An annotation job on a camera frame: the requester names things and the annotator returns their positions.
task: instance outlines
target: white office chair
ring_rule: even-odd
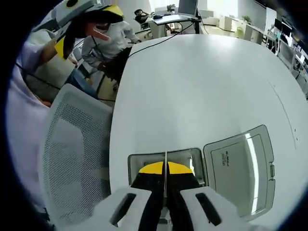
[[[69,84],[50,108],[39,150],[39,180],[57,229],[89,218],[110,195],[111,119],[109,106]]]
[[[276,55],[290,71],[293,69],[295,64],[295,52],[281,39],[278,40],[278,49],[276,51]]]

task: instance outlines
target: table surface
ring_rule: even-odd
[[[128,186],[131,154],[202,150],[264,124],[275,159],[275,198],[251,223],[276,228],[307,183],[307,118],[300,86],[267,48],[217,35],[175,36],[128,59],[111,128],[111,191]]]
[[[174,23],[174,22],[187,22],[187,21],[191,21],[192,19],[194,18],[190,16],[172,14],[172,15],[163,16],[160,19],[153,19],[153,21],[157,25],[163,25],[163,24]]]

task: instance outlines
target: floor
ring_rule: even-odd
[[[230,32],[230,31],[224,31],[218,27],[215,26],[204,26],[201,27],[202,31],[204,34],[212,34],[212,35],[223,35],[223,36],[231,36],[231,37],[235,37],[235,33]],[[147,32],[141,32],[137,34],[137,37],[141,40],[141,41],[146,41],[146,40],[150,40],[151,37],[146,36]],[[111,100],[111,101],[102,101],[103,103],[105,103],[106,105],[110,106],[110,107],[114,107],[115,102],[112,102],[116,99],[116,93],[117,91],[114,91],[114,81],[111,81],[109,78],[105,77],[100,90],[99,90],[99,94],[98,97],[100,99],[105,99],[105,100]]]

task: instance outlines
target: yellow object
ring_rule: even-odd
[[[110,11],[110,12],[115,13],[117,15],[120,15],[122,17],[124,16],[124,14],[121,11],[121,9],[118,6],[116,6],[116,5],[108,6],[105,9],[103,9],[103,11]]]
[[[292,34],[292,35],[293,35],[295,42],[299,42],[300,39],[298,37],[296,37],[296,35],[294,35],[294,34]]]
[[[89,83],[89,84],[93,84],[92,80],[90,78],[86,78],[86,81]]]
[[[180,165],[173,162],[168,162],[170,174],[186,174],[192,173],[192,170],[185,165]]]
[[[64,38],[65,36],[63,36],[63,38],[61,38],[55,45],[54,48],[56,49],[58,55],[61,58],[64,58],[64,51],[63,51],[63,47],[64,47]]]
[[[140,169],[139,173],[161,175],[163,173],[163,162],[161,161],[161,162],[157,162],[154,164],[144,166],[142,169]]]

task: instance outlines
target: white shirt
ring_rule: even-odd
[[[29,72],[36,68],[41,46],[25,42],[16,62]],[[39,143],[49,108],[27,88],[15,65],[6,104],[6,131],[16,174],[39,212],[45,207],[39,184]]]
[[[132,45],[128,43],[129,40],[134,43],[139,40],[133,33],[131,25],[125,21],[111,24],[104,34],[110,39],[104,41],[99,38],[94,38],[97,47],[91,36],[86,37],[83,41],[82,58],[95,68],[97,68],[102,61],[109,61],[125,48],[131,47]]]
[[[35,45],[45,45],[55,36],[54,33],[42,29],[31,33],[27,41]],[[36,70],[35,76],[61,88],[73,72],[74,68],[75,65],[70,60],[64,60],[60,56],[55,55],[51,60],[41,65]],[[43,100],[52,102],[59,93],[58,89],[48,86],[32,76],[27,76],[26,82],[29,88]]]

